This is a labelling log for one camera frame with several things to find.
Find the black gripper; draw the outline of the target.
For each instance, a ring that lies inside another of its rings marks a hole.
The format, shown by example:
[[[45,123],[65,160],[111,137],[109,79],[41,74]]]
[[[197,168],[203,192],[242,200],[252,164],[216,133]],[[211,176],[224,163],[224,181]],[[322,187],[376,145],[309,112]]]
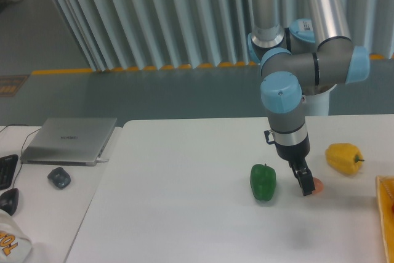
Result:
[[[264,131],[264,135],[267,144],[274,145],[278,155],[289,161],[289,167],[301,187],[303,196],[311,195],[315,191],[315,183],[312,172],[304,160],[310,152],[308,134],[306,132],[301,133],[301,131],[281,134],[267,130]]]

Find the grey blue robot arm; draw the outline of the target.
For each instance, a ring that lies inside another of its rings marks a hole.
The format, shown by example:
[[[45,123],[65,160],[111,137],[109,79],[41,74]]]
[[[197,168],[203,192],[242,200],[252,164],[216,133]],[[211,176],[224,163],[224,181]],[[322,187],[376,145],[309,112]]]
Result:
[[[352,43],[341,0],[307,0],[316,49],[279,22],[279,0],[251,0],[253,29],[250,58],[260,65],[261,101],[270,129],[268,144],[289,163],[304,195],[314,189],[306,156],[310,144],[302,106],[302,91],[364,81],[369,53]]]

